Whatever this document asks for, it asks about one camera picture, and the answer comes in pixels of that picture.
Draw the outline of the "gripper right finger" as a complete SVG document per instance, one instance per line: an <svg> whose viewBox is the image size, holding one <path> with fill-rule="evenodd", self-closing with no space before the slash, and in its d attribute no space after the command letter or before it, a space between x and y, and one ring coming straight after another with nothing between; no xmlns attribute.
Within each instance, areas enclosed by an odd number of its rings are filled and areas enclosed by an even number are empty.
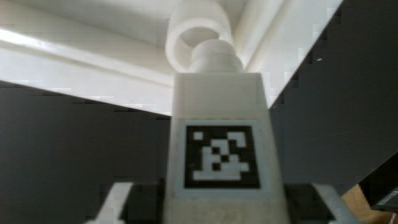
<svg viewBox="0 0 398 224"><path fill-rule="evenodd" d="M363 224L349 209L334 187L327 184L318 183L315 183L313 186L334 216L334 219L329 221L327 224Z"/></svg>

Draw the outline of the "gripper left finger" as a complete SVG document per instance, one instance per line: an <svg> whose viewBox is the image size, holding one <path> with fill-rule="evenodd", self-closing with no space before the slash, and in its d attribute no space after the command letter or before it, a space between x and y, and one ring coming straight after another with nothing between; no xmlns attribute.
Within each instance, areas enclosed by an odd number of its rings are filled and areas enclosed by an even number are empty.
<svg viewBox="0 0 398 224"><path fill-rule="evenodd" d="M121 213L132 187L132 182L119 182L112 185L96 218L89 220L86 224L125 224L125 221L121 220Z"/></svg>

